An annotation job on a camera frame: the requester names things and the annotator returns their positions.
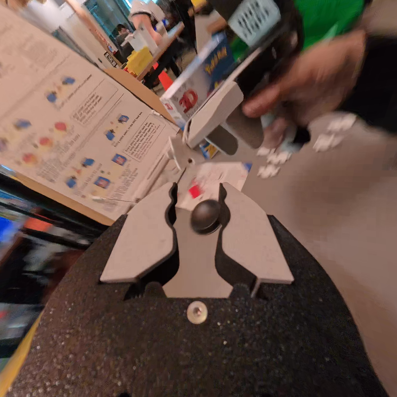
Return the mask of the blue puzzle box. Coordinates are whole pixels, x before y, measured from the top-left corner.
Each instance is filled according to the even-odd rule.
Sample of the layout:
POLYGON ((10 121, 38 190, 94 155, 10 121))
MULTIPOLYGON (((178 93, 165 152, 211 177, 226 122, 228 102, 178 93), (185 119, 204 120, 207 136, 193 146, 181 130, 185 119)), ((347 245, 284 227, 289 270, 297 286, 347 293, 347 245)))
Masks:
MULTIPOLYGON (((226 35, 216 34, 161 96, 162 104, 183 132, 191 116, 241 63, 242 59, 234 58, 226 35)), ((238 142, 225 125, 226 122, 216 127, 202 141, 231 156, 237 152, 238 142)))

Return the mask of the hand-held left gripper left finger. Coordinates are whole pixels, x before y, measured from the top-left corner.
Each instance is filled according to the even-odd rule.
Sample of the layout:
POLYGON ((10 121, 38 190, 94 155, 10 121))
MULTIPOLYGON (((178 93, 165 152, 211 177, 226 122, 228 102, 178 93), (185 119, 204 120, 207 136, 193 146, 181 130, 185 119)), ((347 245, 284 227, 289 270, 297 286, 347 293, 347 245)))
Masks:
POLYGON ((179 269, 176 230, 177 183, 153 191, 127 214, 100 276, 101 283, 131 283, 143 293, 150 283, 166 285, 179 269))

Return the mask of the black round ball stand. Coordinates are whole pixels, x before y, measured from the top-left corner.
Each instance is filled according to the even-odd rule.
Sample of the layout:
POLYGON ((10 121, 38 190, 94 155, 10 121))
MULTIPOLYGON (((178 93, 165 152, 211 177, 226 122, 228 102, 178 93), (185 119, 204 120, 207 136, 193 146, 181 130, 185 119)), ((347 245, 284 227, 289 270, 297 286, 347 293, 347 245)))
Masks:
POLYGON ((190 224, 198 235, 208 235, 220 226, 220 204, 214 199, 199 202, 191 212, 190 224))

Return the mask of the person's right hand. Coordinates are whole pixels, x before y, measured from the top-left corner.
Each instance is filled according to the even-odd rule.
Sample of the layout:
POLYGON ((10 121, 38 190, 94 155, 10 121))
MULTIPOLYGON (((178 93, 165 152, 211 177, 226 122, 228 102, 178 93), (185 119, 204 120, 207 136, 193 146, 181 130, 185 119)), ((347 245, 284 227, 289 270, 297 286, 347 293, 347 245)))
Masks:
POLYGON ((264 129, 263 145, 281 145, 287 129, 307 127, 333 112, 355 87, 365 59, 367 33, 349 32, 302 52, 272 84, 254 92, 242 106, 249 118, 271 112, 274 121, 264 129))

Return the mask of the white board stand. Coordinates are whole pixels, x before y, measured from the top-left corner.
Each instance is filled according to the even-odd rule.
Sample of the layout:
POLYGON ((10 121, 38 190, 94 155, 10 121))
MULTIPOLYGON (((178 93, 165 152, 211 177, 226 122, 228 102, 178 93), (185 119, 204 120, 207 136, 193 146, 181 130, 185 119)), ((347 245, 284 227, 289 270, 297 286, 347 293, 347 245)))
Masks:
POLYGON ((146 176, 143 193, 147 195, 169 182, 179 183, 186 171, 204 162, 204 156, 190 149, 181 137, 169 138, 146 176))

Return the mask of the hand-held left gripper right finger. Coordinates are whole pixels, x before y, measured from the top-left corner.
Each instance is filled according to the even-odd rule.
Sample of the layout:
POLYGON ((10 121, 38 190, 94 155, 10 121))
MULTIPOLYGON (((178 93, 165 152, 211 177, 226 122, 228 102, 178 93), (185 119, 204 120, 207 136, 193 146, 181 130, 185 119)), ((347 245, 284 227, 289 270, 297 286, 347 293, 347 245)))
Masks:
POLYGON ((248 287, 255 296, 262 284, 291 285, 294 276, 266 212, 229 183, 219 186, 220 231, 215 268, 229 285, 248 287))

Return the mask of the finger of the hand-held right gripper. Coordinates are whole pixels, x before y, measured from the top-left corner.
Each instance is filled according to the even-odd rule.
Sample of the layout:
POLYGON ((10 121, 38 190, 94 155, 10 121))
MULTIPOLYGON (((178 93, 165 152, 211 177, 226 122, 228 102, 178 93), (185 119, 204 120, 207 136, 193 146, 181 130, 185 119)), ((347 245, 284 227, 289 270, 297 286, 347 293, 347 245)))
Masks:
POLYGON ((185 143, 195 148, 241 104, 244 94, 236 82, 224 82, 191 116, 185 127, 185 143))
POLYGON ((183 142, 198 145, 216 127, 225 123, 232 112, 243 102, 244 93, 237 83, 237 77, 263 52, 256 49, 218 86, 188 120, 183 142))

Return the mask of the instruction sheet on clipboard stand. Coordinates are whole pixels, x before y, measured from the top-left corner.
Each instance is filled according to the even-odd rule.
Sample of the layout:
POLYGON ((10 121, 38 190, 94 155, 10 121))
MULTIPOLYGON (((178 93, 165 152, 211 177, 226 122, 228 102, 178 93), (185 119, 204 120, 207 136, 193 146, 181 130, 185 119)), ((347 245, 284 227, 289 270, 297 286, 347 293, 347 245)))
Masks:
POLYGON ((141 200, 179 127, 1 5, 1 166, 103 225, 141 200))

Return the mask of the black metal bar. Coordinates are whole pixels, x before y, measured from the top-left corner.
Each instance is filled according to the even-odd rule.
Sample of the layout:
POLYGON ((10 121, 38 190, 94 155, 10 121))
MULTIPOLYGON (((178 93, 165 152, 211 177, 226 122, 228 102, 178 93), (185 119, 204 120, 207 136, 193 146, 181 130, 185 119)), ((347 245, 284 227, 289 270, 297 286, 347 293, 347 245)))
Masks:
POLYGON ((108 226, 35 192, 3 173, 0 176, 0 188, 1 191, 32 204, 33 208, 39 211, 35 215, 40 216, 42 220, 46 218, 55 221, 55 226, 87 237, 98 237, 108 229, 108 226))

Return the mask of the folded instruction leaflet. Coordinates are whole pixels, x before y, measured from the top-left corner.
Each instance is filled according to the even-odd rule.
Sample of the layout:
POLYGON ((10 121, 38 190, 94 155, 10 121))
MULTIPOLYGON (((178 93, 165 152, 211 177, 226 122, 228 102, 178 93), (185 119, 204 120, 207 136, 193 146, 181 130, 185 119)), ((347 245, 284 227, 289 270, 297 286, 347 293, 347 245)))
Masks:
POLYGON ((251 167, 251 162, 206 162, 191 168, 178 183, 176 207, 192 211, 201 201, 218 200, 221 183, 229 183, 241 191, 251 167), (196 184, 201 187, 202 195, 192 199, 188 190, 196 184))

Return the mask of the person's right forearm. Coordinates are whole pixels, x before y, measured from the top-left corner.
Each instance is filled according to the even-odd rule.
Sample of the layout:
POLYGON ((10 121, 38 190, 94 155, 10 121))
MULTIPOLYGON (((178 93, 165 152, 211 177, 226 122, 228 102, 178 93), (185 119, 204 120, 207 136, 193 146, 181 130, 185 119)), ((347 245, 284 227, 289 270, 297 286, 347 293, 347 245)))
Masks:
POLYGON ((396 38, 368 37, 360 76, 338 110, 356 114, 368 125, 396 135, 396 38))

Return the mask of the spread of white puzzle pieces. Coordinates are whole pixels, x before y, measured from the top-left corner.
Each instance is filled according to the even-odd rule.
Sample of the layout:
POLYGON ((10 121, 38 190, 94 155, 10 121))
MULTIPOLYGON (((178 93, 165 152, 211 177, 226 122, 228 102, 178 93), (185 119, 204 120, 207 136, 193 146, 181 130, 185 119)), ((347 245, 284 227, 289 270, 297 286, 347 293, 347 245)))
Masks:
MULTIPOLYGON (((352 113, 338 113, 332 117, 325 127, 325 132, 321 133, 313 144, 313 150, 317 153, 330 151, 336 148, 344 140, 346 133, 350 130, 357 116, 352 113)), ((257 176, 262 179, 277 176, 281 165, 288 161, 293 153, 300 150, 299 143, 293 143, 293 130, 285 137, 284 142, 278 149, 269 149, 261 146, 257 151, 257 156, 266 157, 266 165, 260 166, 257 176)))

